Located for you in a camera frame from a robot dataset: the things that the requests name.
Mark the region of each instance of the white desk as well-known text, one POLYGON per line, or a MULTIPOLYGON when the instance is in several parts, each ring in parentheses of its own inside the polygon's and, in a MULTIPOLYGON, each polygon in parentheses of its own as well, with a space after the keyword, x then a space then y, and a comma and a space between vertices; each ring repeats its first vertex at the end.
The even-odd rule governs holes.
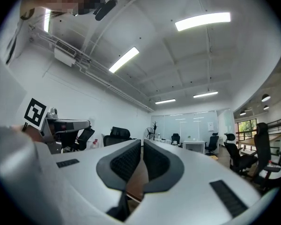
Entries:
POLYGON ((171 144, 171 140, 166 139, 166 140, 162 140, 161 138, 156 138, 155 141, 161 142, 161 143, 167 143, 167 144, 171 144))
POLYGON ((197 144, 201 146, 201 153, 204 154, 205 143, 205 141, 184 141, 183 148, 186 149, 187 144, 197 144))

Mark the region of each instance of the floor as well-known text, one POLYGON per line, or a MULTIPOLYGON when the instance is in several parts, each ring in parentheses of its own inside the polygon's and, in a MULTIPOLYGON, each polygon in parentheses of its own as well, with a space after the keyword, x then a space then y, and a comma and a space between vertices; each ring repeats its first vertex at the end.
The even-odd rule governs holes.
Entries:
MULTIPOLYGON (((230 155, 228 153, 228 151, 226 150, 225 147, 221 146, 220 147, 220 150, 219 150, 219 153, 217 154, 217 157, 218 157, 218 162, 220 164, 222 164, 223 166, 229 168, 230 167, 230 155)), ((256 169, 256 164, 252 166, 252 168, 250 169, 250 171, 248 172, 249 175, 253 175, 254 171, 256 169)), ((134 200, 128 200, 128 206, 129 206, 129 210, 130 212, 132 213, 136 208, 137 206, 139 205, 138 202, 134 201, 134 200)))

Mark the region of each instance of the stand fan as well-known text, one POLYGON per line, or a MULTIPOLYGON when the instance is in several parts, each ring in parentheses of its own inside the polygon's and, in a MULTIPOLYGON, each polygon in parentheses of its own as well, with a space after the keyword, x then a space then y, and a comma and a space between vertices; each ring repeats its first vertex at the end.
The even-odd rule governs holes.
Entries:
POLYGON ((151 139, 154 135, 154 131, 151 127, 146 128, 144 135, 147 139, 151 139))

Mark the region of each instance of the ceiling light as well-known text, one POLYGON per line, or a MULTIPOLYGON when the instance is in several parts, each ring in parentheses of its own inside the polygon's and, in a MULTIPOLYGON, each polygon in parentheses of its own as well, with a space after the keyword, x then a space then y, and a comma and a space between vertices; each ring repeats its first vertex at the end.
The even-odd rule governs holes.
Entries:
POLYGON ((263 94, 261 101, 265 102, 267 100, 269 100, 271 97, 268 94, 263 94))
POLYGON ((176 22, 175 25, 178 31, 182 31, 184 29, 193 28, 205 24, 210 23, 223 23, 230 22, 230 13, 212 13, 212 14, 204 14, 196 17, 187 18, 176 22))
POLYGON ((170 100, 165 100, 165 101, 156 102, 155 104, 169 103, 169 102, 175 102, 175 101, 176 101, 176 99, 170 99, 170 100))
POLYGON ((113 64, 109 70, 114 73, 138 53, 139 51, 135 47, 131 48, 127 53, 125 53, 123 57, 121 57, 115 64, 113 64))
POLYGON ((44 31, 49 32, 49 22, 50 22, 50 16, 51 16, 51 10, 46 9, 45 10, 45 19, 44 19, 44 31))
POLYGON ((205 96, 209 96, 209 95, 214 95, 214 94, 217 94, 218 91, 216 92, 208 92, 208 93, 204 93, 204 94, 200 94, 200 95, 195 95, 193 96, 194 98, 199 98, 199 97, 205 97, 205 96))

